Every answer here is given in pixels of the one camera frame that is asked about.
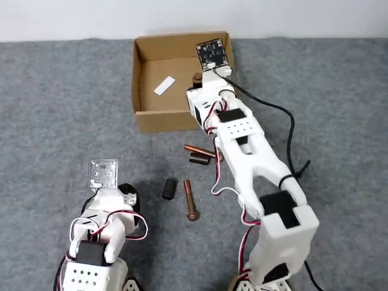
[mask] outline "robotic arm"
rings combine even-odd
[[[142,290],[118,255],[127,239],[145,238],[148,227],[144,217],[138,213],[136,189],[130,184],[117,186],[117,173],[117,160],[90,162],[90,188],[95,196],[90,205],[84,206],[81,216],[71,223],[63,287],[60,270],[58,290]],[[131,236],[140,219],[146,226],[146,233]]]
[[[220,39],[197,45],[202,87],[187,91],[190,113],[222,151],[235,178],[242,207],[259,219],[259,239],[246,268],[254,288],[273,290],[302,267],[319,221],[307,205],[306,196],[269,145],[252,111],[237,97],[224,78],[231,75]],[[253,177],[263,176],[280,191],[258,197]]]

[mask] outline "small black cylinder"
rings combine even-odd
[[[196,164],[208,165],[210,162],[210,157],[202,155],[200,153],[191,153],[189,157],[189,162],[195,162]]]
[[[162,197],[166,200],[172,200],[175,196],[175,190],[176,190],[176,183],[177,180],[174,178],[167,179],[166,183],[164,184],[163,194]]]

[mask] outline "bolt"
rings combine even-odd
[[[196,211],[192,188],[190,186],[189,180],[183,181],[184,185],[184,191],[186,193],[186,200],[187,200],[187,207],[189,208],[189,214],[187,215],[187,218],[190,221],[196,221],[199,218],[199,212]]]

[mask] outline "white wire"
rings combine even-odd
[[[69,230],[69,240],[70,242],[73,241],[74,237],[73,237],[73,232],[74,232],[74,225],[75,223],[78,221],[78,220],[85,220],[85,221],[88,221],[88,222],[91,222],[91,223],[94,223],[96,226],[97,226],[97,229],[99,229],[99,225],[98,223],[91,219],[91,218],[88,218],[88,217],[77,217],[75,218],[72,223],[70,224],[70,230]]]
[[[147,221],[146,221],[146,219],[145,219],[145,217],[144,216],[142,216],[141,214],[138,214],[138,213],[134,213],[133,214],[133,216],[136,216],[136,217],[138,217],[138,218],[140,218],[141,220],[143,220],[143,222],[144,222],[144,225],[146,226],[145,227],[145,234],[143,235],[143,236],[140,236],[139,238],[131,238],[131,237],[127,237],[127,239],[129,239],[129,240],[131,240],[131,241],[141,241],[142,239],[144,239],[144,238],[146,238],[147,237],[147,235],[148,235],[148,224],[147,224]]]
[[[119,213],[126,213],[126,214],[129,214],[129,215],[136,216],[136,217],[142,219],[142,221],[144,222],[144,225],[146,226],[145,227],[145,229],[146,229],[145,232],[146,233],[143,236],[140,236],[138,238],[137,237],[136,238],[135,237],[132,238],[130,236],[126,236],[127,239],[132,240],[132,241],[140,241],[140,240],[146,238],[146,236],[148,235],[149,227],[148,227],[148,224],[147,224],[147,221],[146,221],[145,217],[142,216],[141,214],[137,213],[137,212],[134,212],[134,211],[131,211],[131,210],[125,210],[125,209],[115,210],[115,211],[110,212],[107,215],[108,220],[105,222],[105,224],[103,226],[101,226],[99,229],[97,229],[96,231],[92,232],[91,234],[95,235],[96,232],[99,232],[99,234],[101,234],[101,231],[103,231],[104,228],[110,223],[109,219],[111,219],[111,217],[112,217],[111,215],[115,215],[115,214],[119,214]]]

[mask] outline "open cardboard box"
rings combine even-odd
[[[186,90],[194,73],[202,72],[195,45],[221,38],[229,65],[234,69],[227,32],[142,36],[133,49],[132,107],[142,132],[198,129],[190,115]],[[154,89],[171,76],[175,82],[161,95]]]

